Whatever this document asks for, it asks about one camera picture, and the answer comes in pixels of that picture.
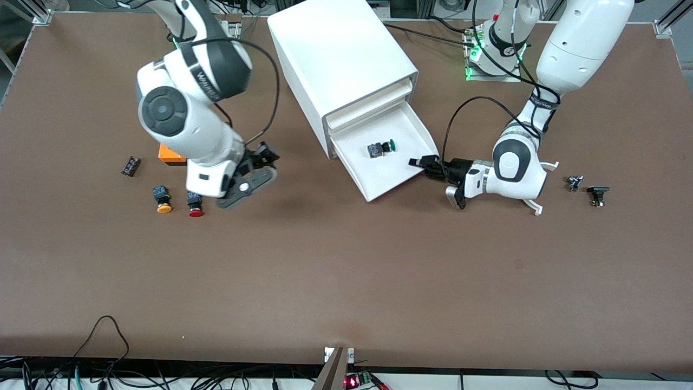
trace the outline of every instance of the table surface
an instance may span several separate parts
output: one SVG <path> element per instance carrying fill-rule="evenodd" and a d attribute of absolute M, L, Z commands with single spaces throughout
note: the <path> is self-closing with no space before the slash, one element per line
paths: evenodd
<path fill-rule="evenodd" d="M 530 69 L 551 28 L 533 32 Z M 439 145 L 465 99 L 518 112 L 529 96 L 528 85 L 466 82 L 458 46 L 393 35 L 420 71 L 412 107 Z M 628 26 L 565 97 L 540 151 L 561 162 L 541 217 L 491 195 L 455 211 L 423 176 L 366 203 L 282 81 L 265 137 L 282 155 L 277 181 L 190 218 L 185 168 L 158 161 L 137 119 L 136 71 L 171 50 L 165 36 L 156 15 L 123 13 L 58 14 L 35 29 L 0 111 L 2 355 L 72 355 L 111 314 L 131 357 L 319 363 L 323 347 L 344 345 L 373 366 L 693 373 L 693 104 L 651 26 Z M 245 37 L 274 53 L 264 19 Z M 268 62 L 251 56 L 248 91 L 222 103 L 244 137 L 274 93 Z M 447 156 L 489 158 L 507 120 L 472 103 Z M 131 155 L 143 162 L 128 178 Z M 573 174 L 611 186 L 606 207 L 566 191 Z M 157 185 L 170 214 L 155 211 Z M 112 326 L 97 335 L 85 355 L 123 352 Z"/>

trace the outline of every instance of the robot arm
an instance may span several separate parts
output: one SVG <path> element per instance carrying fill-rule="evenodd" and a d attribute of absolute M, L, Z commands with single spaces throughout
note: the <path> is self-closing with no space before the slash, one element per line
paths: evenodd
<path fill-rule="evenodd" d="M 209 107 L 246 90 L 252 64 L 243 46 L 206 41 L 226 34 L 203 0 L 175 5 L 195 39 L 137 72 L 140 122 L 155 140 L 187 157 L 187 190 L 223 198 L 218 204 L 231 207 L 276 177 L 273 162 L 279 156 L 265 144 L 249 151 Z"/>
<path fill-rule="evenodd" d="M 520 0 L 524 9 L 518 8 L 517 15 L 532 14 L 527 9 L 532 8 L 532 2 Z M 512 20 L 514 9 L 507 4 L 506 0 L 496 23 L 507 21 L 508 13 Z M 569 0 L 541 54 L 536 71 L 538 84 L 550 88 L 558 96 L 585 85 L 611 52 L 632 10 L 633 0 Z M 494 31 L 493 25 L 488 28 L 485 26 L 487 23 L 484 23 L 484 31 Z M 533 18 L 516 18 L 516 37 L 518 31 L 526 31 L 529 25 L 533 27 L 535 23 Z M 498 35 L 502 35 L 501 32 L 507 28 L 499 27 L 495 30 Z M 521 35 L 519 39 L 524 41 L 525 38 L 526 36 Z M 491 45 L 496 44 L 493 39 L 486 41 Z M 502 52 L 497 47 L 487 51 L 490 56 Z M 537 152 L 546 134 L 547 123 L 558 107 L 557 96 L 542 88 L 535 88 L 518 115 L 518 121 L 511 121 L 501 132 L 493 147 L 492 161 L 454 159 L 451 162 L 438 162 L 448 167 L 448 173 L 453 172 L 445 177 L 455 185 L 446 191 L 453 205 L 464 208 L 465 198 L 483 193 L 499 194 L 525 201 L 539 215 L 541 207 L 533 200 L 543 190 L 547 176 L 545 168 L 553 170 L 557 163 L 542 163 Z"/>

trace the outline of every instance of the open drawer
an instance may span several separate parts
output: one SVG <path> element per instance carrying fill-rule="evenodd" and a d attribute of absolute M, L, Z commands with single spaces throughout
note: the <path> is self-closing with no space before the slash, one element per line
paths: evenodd
<path fill-rule="evenodd" d="M 409 165 L 410 158 L 438 154 L 428 130 L 406 101 L 330 137 L 337 156 L 369 202 L 422 171 Z M 370 144 L 390 139 L 395 151 L 370 158 Z"/>

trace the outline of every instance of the white clip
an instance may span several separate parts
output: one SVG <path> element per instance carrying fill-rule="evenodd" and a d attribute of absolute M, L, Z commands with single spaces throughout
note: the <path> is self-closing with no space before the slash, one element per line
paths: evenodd
<path fill-rule="evenodd" d="M 541 164 L 542 168 L 546 169 L 547 171 L 551 171 L 551 172 L 555 171 L 556 168 L 559 167 L 558 161 L 556 161 L 556 164 L 552 164 L 550 162 L 540 162 L 539 164 Z"/>
<path fill-rule="evenodd" d="M 536 216 L 540 216 L 542 210 L 544 210 L 544 207 L 542 205 L 531 199 L 523 199 L 523 202 L 525 202 L 526 205 L 530 206 L 534 210 L 534 215 Z"/>

